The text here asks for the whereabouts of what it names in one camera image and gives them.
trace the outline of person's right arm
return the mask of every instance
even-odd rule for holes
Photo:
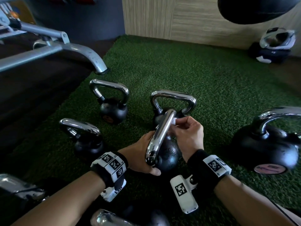
[[[203,146],[203,126],[190,116],[176,119],[170,131],[177,137],[183,159],[187,161]],[[224,176],[214,188],[214,193],[239,224],[282,226],[295,225],[266,197],[255,192],[231,175]],[[281,207],[296,223],[301,218]]]

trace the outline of person's right hand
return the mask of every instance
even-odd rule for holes
[[[169,131],[177,137],[177,143],[185,162],[198,149],[204,149],[203,126],[191,116],[176,119],[175,126],[171,125]]]

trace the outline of dark wall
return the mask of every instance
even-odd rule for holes
[[[70,39],[96,41],[125,34],[122,0],[98,0],[95,5],[58,5],[48,0],[26,0],[36,23],[65,31]]]

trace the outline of wristband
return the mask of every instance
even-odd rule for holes
[[[98,174],[106,188],[119,190],[124,181],[124,173],[129,166],[126,157],[119,152],[106,152],[91,164],[91,170]]]
[[[219,181],[227,174],[231,174],[232,169],[216,155],[209,155],[200,149],[195,152],[187,162],[192,172],[193,179],[201,183],[198,189],[212,192]]]

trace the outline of artificial grass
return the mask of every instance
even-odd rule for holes
[[[204,126],[204,147],[209,153],[224,157],[233,173],[246,185],[260,190],[283,207],[301,205],[301,169],[280,176],[262,176],[234,164],[225,152],[232,135],[247,125],[261,111],[276,106],[301,106],[298,98],[280,83],[266,64],[250,59],[245,51],[205,45],[122,36],[104,57],[111,68],[106,76],[92,73],[59,109],[24,140],[5,161],[5,172],[29,182],[52,176],[72,181],[88,171],[73,154],[73,143],[59,129],[58,121],[73,118],[96,125],[109,148],[120,149],[137,141],[151,130],[153,117],[149,95],[156,89],[185,92],[197,99],[191,113]],[[99,105],[90,92],[91,79],[101,78],[125,84],[130,91],[127,119],[111,126],[100,119]],[[106,96],[119,95],[103,89]],[[179,101],[159,99],[160,104],[184,106]],[[280,120],[273,123],[287,131],[298,131],[299,121]],[[189,171],[183,161],[178,173]],[[199,209],[192,214],[181,212],[169,181],[148,175],[128,173],[127,185],[115,200],[103,208],[118,211],[133,200],[156,203],[172,225],[236,224],[235,219],[213,195],[197,195]]]

